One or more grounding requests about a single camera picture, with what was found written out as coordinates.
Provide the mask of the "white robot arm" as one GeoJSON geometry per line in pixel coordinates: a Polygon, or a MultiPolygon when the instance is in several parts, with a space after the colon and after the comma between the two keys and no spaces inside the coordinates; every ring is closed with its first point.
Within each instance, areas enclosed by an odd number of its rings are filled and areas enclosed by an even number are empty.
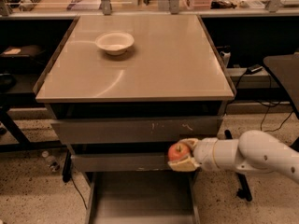
{"type": "Polygon", "coordinates": [[[269,133],[256,130],[244,132],[238,139],[179,140],[168,149],[168,165],[176,172],[277,172],[299,182],[299,153],[269,133]]]}

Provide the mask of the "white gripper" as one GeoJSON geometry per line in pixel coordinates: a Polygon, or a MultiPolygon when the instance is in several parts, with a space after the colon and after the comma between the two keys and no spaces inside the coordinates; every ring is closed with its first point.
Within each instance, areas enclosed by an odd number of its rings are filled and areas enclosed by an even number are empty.
{"type": "Polygon", "coordinates": [[[199,167],[204,171],[218,171],[219,168],[214,160],[214,146],[217,138],[185,138],[179,140],[181,144],[186,145],[193,150],[193,157],[186,157],[182,160],[170,161],[169,167],[175,172],[193,172],[199,167]]]}

